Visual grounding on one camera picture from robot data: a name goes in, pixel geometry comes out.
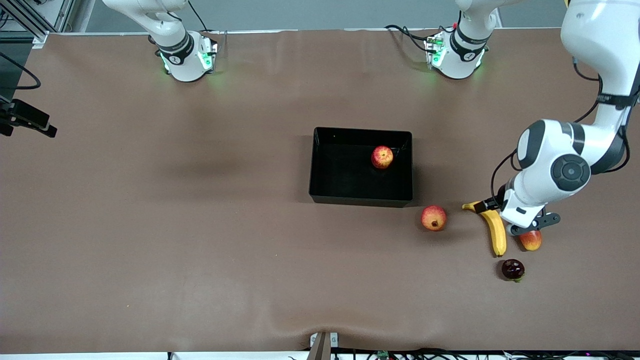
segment black rectangular bin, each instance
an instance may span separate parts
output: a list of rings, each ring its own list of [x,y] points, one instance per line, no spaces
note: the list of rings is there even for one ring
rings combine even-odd
[[[371,163],[373,150],[390,147],[385,170]],[[413,148],[408,131],[317,127],[309,195],[315,202],[402,208],[413,199]]]

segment tabletop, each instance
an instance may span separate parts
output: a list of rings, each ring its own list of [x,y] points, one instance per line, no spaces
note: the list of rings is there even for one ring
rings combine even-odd
[[[325,330],[371,349],[640,348],[637,160],[550,205],[540,250],[508,240],[519,284],[460,209],[529,124],[593,103],[558,29],[497,30],[464,80],[398,32],[213,37],[216,73],[194,83],[144,36],[31,53],[42,87],[15,97],[58,135],[0,142],[0,352],[297,350]],[[313,203],[317,126],[412,132],[414,201]],[[430,204],[442,232],[419,222]]]

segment apple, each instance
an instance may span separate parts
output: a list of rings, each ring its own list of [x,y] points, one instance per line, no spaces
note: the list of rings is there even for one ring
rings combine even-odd
[[[388,168],[393,160],[394,153],[386,146],[378,146],[371,154],[371,163],[376,168]]]
[[[542,245],[542,234],[539,230],[529,231],[518,237],[520,238],[522,246],[529,251],[538,250],[540,245]]]
[[[447,214],[440,206],[431,205],[422,210],[422,225],[431,231],[442,231],[447,223]]]

